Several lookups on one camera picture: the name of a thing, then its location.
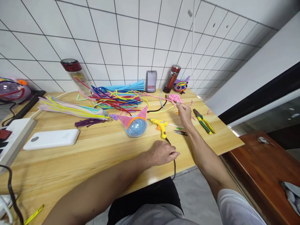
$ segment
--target phone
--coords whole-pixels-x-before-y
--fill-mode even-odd
[[[146,92],[156,92],[157,71],[147,71]]]

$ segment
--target forearm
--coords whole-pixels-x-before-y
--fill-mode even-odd
[[[238,191],[221,159],[204,141],[193,124],[187,124],[185,128],[190,137],[195,163],[206,178],[215,199],[223,188]]]
[[[87,179],[54,206],[44,224],[85,224],[109,205],[146,169],[144,153]]]

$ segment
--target blue plastic ball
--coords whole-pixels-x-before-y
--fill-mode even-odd
[[[130,137],[136,138],[143,135],[143,133],[146,131],[147,126],[148,123],[145,120],[138,118],[133,120],[129,125],[129,128],[125,130]]]

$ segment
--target glue gun cord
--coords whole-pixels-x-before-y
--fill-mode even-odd
[[[175,159],[173,161],[174,161],[174,177],[172,178],[172,180],[174,180],[175,177],[176,177],[176,162],[175,162]]]

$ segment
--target hand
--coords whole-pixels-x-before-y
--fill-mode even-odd
[[[180,116],[180,120],[183,126],[187,128],[187,126],[193,125],[191,121],[191,116],[192,116],[191,108],[188,107],[187,105],[178,104],[178,103],[176,104],[176,106],[178,108],[178,115]]]
[[[157,140],[152,148],[144,152],[150,166],[160,166],[169,163],[180,155],[176,148],[167,142]]]

